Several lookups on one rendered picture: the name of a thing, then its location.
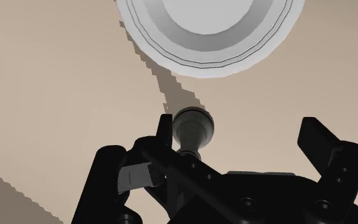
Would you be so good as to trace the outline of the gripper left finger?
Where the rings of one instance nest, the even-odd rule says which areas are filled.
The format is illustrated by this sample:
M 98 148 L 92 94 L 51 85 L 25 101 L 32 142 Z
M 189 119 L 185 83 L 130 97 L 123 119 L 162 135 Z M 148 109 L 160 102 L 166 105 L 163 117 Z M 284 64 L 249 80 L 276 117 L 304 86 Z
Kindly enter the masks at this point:
M 167 224 L 228 224 L 226 204 L 214 192 L 221 175 L 193 155 L 171 148 L 172 124 L 172 115 L 162 114 L 156 135 L 137 139 L 131 150 L 119 145 L 97 150 L 71 224 L 143 224 L 125 205 L 129 190 L 118 189 L 120 171 L 142 164 L 165 178 L 145 189 L 170 215 Z

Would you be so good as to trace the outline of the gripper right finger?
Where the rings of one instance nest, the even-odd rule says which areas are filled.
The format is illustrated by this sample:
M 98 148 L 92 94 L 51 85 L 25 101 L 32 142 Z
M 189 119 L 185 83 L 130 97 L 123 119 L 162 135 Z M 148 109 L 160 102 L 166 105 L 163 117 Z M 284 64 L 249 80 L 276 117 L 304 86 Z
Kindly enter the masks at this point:
M 306 224 L 358 224 L 358 144 L 304 117 L 298 146 L 320 174 L 303 210 Z

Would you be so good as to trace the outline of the grey round-topped shaker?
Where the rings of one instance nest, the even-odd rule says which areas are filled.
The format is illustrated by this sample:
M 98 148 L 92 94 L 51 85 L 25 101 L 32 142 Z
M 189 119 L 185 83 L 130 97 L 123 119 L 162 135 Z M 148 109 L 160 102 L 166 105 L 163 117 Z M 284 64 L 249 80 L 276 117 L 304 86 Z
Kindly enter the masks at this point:
M 190 106 L 180 110 L 173 119 L 172 135 L 180 155 L 192 155 L 201 160 L 199 149 L 208 145 L 214 135 L 214 120 L 203 108 Z

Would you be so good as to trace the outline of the white round plate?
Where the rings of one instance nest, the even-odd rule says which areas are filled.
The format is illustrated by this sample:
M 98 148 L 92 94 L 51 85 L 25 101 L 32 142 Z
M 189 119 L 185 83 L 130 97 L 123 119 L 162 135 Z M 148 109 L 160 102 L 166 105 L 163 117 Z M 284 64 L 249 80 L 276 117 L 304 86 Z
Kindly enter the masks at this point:
M 306 0 L 115 0 L 134 43 L 151 60 L 192 78 L 222 78 L 271 54 Z

